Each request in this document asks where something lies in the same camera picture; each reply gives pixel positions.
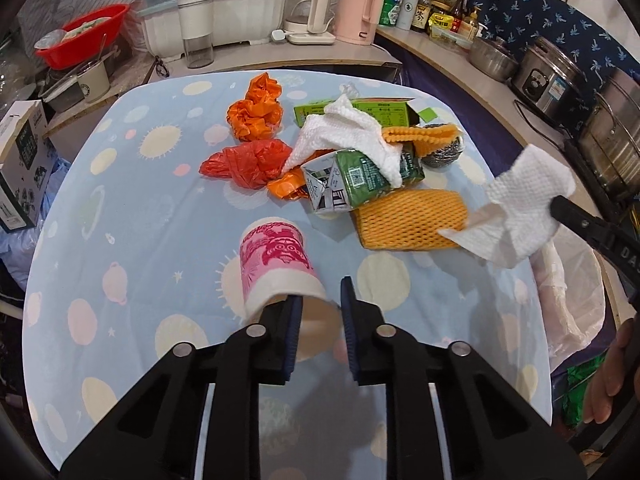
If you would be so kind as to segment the person's right hand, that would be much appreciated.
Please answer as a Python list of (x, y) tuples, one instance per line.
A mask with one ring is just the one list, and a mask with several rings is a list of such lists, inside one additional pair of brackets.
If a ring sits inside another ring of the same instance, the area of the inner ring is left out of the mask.
[(613, 399), (623, 387), (626, 374), (624, 357), (634, 336), (634, 319), (628, 318), (620, 326), (608, 347), (604, 361), (591, 378), (584, 397), (582, 421), (603, 424), (612, 413)]

